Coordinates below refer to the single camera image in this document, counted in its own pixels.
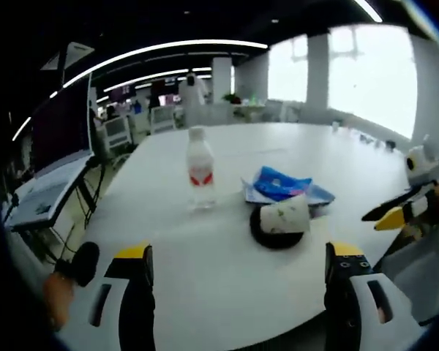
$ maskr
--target computer monitor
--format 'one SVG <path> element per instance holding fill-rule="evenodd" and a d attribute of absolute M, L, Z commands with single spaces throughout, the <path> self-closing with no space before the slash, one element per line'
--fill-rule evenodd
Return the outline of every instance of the computer monitor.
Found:
<path fill-rule="evenodd" d="M 38 107 L 32 116 L 34 172 L 90 149 L 89 81 L 82 78 Z"/>

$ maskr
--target desk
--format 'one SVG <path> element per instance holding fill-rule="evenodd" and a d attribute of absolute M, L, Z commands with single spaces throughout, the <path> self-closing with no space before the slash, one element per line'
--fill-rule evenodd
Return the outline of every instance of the desk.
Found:
<path fill-rule="evenodd" d="M 369 209 L 408 184 L 403 155 L 360 143 L 346 129 L 303 124 L 211 127 L 218 204 L 193 214 L 185 165 L 187 131 L 148 137 L 114 178 L 86 240 L 100 245 L 97 275 L 75 291 L 61 337 L 74 351 L 120 350 L 118 315 L 126 281 L 104 278 L 120 249 L 148 239 L 154 259 L 154 338 L 158 351 L 232 350 L 265 341 L 324 310 L 324 243 L 355 244 L 374 265 L 397 231 L 361 222 Z M 270 252 L 250 235 L 252 211 L 240 177 L 262 165 L 313 177 L 334 193 L 329 215 L 290 250 Z M 101 326 L 88 323 L 101 284 L 110 282 Z"/>

